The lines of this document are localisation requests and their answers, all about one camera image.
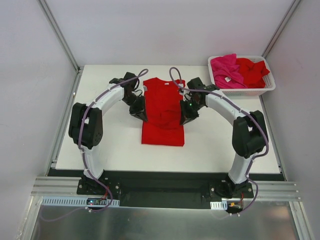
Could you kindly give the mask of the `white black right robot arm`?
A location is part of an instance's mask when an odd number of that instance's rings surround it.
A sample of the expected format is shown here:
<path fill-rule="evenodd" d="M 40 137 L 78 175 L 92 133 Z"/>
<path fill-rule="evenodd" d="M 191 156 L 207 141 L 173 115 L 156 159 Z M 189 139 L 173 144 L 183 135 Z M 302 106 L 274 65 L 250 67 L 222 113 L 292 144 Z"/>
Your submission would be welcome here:
<path fill-rule="evenodd" d="M 249 182 L 253 161 L 269 152 L 264 115 L 259 110 L 247 111 L 240 108 L 216 85 L 204 85 L 198 77 L 187 83 L 186 90 L 187 99 L 180 101 L 181 125 L 198 118 L 198 111 L 207 107 L 219 113 L 232 126 L 234 160 L 225 180 L 214 187 L 214 192 L 222 198 L 235 198 Z"/>

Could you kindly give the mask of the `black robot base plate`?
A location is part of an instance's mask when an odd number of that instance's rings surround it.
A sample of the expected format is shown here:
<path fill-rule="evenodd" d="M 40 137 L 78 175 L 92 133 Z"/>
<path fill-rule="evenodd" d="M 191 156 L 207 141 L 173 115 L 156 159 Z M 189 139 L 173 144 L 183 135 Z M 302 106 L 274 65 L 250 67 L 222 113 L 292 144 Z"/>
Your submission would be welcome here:
<path fill-rule="evenodd" d="M 105 170 L 100 183 L 82 175 L 78 195 L 102 196 L 108 187 L 108 198 L 122 207 L 209 209 L 211 202 L 223 198 L 252 199 L 252 184 L 233 184 L 226 173 L 156 172 Z"/>

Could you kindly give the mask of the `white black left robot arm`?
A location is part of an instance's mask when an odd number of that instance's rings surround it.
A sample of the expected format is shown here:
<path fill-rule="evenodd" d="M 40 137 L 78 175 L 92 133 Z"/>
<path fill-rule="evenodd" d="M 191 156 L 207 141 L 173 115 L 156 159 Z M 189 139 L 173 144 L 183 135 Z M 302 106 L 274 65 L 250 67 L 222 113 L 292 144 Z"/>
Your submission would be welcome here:
<path fill-rule="evenodd" d="M 146 100 L 143 95 L 136 95 L 140 77 L 148 73 L 143 69 L 139 74 L 127 72 L 123 78 L 113 78 L 106 89 L 90 103 L 75 103 L 71 110 L 68 135 L 77 145 L 84 170 L 77 189 L 77 194 L 110 195 L 107 183 L 100 179 L 104 173 L 99 159 L 99 144 L 103 139 L 103 116 L 119 101 L 129 106 L 129 114 L 146 122 Z"/>

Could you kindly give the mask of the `white perforated plastic basket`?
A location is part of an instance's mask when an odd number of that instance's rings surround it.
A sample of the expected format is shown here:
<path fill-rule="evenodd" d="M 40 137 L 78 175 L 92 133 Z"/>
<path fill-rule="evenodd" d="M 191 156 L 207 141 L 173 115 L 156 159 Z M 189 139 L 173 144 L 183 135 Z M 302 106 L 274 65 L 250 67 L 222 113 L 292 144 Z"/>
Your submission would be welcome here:
<path fill-rule="evenodd" d="M 212 68 L 210 66 L 210 60 L 213 58 L 216 58 L 218 56 L 211 56 L 208 59 L 208 69 L 209 69 L 209 76 L 210 80 L 213 84 L 215 84 L 213 73 L 212 73 Z M 262 56 L 253 56 L 253 55 L 237 55 L 237 58 L 246 58 L 251 60 L 254 63 L 264 61 L 266 67 L 270 71 L 270 67 L 266 60 Z M 237 96 L 237 97 L 256 97 L 260 96 L 263 93 L 267 91 L 272 91 L 276 88 L 275 80 L 274 77 L 270 71 L 270 73 L 266 76 L 263 77 L 263 80 L 265 82 L 265 87 L 264 88 L 244 88 L 244 89 L 221 89 L 224 94 L 227 96 Z"/>

